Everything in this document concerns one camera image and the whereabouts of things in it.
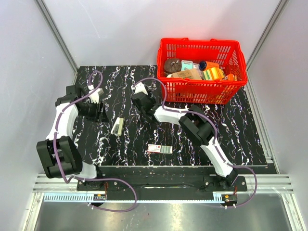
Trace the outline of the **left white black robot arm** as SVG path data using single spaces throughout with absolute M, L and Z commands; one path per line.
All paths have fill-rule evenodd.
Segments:
M 73 126 L 78 116 L 90 122 L 108 123 L 104 103 L 100 100 L 101 88 L 89 86 L 89 94 L 80 87 L 66 87 L 66 95 L 55 102 L 56 118 L 46 139 L 36 145 L 43 170 L 49 178 L 79 177 L 88 179 L 93 190 L 100 190 L 104 178 L 97 174 L 97 167 L 82 160 L 72 141 Z

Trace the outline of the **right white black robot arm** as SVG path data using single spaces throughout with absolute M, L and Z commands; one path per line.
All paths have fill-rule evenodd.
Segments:
M 181 126 L 193 145 L 207 155 L 219 177 L 219 186 L 226 191 L 236 185 L 238 173 L 217 142 L 217 129 L 198 106 L 189 109 L 166 107 L 158 104 L 150 93 L 135 93 L 132 103 L 147 119 Z

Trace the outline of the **beige stapler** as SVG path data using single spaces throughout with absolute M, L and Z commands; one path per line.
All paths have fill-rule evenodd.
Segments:
M 111 129 L 111 134 L 115 136 L 121 136 L 124 127 L 124 118 L 118 117 Z

